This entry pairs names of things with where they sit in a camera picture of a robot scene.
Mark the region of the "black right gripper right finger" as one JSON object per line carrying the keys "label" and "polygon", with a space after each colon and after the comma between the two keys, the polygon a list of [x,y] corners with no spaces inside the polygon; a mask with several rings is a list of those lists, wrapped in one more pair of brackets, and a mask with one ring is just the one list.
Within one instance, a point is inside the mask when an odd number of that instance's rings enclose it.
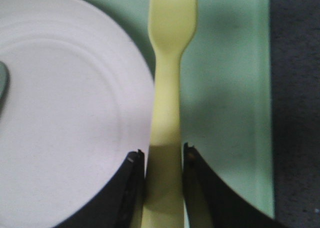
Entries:
{"label": "black right gripper right finger", "polygon": [[183,146],[183,194],[190,227],[284,227],[232,190],[194,146]]}

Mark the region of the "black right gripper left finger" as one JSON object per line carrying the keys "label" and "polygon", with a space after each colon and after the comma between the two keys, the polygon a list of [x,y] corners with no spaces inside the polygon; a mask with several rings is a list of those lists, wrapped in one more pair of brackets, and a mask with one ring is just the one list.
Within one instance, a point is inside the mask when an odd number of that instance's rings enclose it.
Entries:
{"label": "black right gripper left finger", "polygon": [[57,227],[141,227],[145,155],[131,151],[111,180]]}

